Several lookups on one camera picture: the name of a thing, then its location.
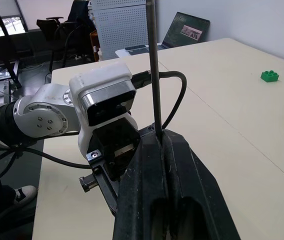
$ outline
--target laptop screen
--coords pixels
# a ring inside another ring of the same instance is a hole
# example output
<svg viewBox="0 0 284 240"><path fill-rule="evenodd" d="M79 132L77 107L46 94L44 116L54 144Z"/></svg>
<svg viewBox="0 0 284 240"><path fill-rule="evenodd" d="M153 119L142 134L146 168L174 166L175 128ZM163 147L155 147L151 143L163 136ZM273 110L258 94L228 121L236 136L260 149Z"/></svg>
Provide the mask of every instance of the laptop screen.
<svg viewBox="0 0 284 240"><path fill-rule="evenodd" d="M165 35L163 45L175 48L200 43L209 26L209 20L178 12Z"/></svg>

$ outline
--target laptop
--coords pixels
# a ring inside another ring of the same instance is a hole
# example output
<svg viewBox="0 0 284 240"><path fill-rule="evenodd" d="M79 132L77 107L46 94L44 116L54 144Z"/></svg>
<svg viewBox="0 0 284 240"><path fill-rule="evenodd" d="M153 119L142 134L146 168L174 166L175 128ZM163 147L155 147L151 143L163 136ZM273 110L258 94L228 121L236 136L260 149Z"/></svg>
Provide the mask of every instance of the laptop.
<svg viewBox="0 0 284 240"><path fill-rule="evenodd" d="M209 20L177 12L162 44L157 46L157 50L201 43L209 29L209 26ZM128 51L130 55L144 54L148 52L148 47Z"/></svg>

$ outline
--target black mount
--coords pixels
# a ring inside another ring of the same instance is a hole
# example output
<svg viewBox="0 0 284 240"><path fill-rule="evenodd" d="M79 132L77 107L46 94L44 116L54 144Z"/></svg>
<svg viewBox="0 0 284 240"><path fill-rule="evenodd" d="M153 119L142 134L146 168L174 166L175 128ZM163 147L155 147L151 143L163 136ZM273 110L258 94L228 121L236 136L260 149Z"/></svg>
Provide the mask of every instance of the black mount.
<svg viewBox="0 0 284 240"><path fill-rule="evenodd" d="M164 130L161 144L154 125L139 134L119 180L109 177L102 152L87 155L93 174L84 180L94 178L115 215L113 240L239 240L217 181L184 137Z"/></svg>

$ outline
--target office chair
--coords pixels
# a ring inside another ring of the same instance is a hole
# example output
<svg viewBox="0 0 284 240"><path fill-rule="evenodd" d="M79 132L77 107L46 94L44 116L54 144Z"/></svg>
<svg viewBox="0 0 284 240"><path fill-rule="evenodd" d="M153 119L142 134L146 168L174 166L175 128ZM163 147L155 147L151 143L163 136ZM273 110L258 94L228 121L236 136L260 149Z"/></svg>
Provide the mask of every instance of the office chair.
<svg viewBox="0 0 284 240"><path fill-rule="evenodd" d="M38 19L37 26L41 29L51 50L49 71L52 72L54 56L56 52L64 51L62 68L66 66L68 51L73 49L77 55L85 55L91 60L94 53L91 46L90 33L96 30L95 25L89 18L88 1L75 0L67 21L60 22L61 16L47 17L46 20Z"/></svg>

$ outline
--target pegboard panel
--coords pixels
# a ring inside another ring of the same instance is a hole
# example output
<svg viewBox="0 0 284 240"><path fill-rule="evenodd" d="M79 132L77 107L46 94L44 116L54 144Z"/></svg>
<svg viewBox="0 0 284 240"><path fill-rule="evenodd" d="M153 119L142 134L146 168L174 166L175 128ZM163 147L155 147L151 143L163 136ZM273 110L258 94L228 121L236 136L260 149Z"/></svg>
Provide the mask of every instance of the pegboard panel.
<svg viewBox="0 0 284 240"><path fill-rule="evenodd" d="M148 44L146 6L129 6L94 11L103 59L117 58L115 51Z"/></svg>
<svg viewBox="0 0 284 240"><path fill-rule="evenodd" d="M93 0L91 2L93 10L123 8L146 4L146 0Z"/></svg>

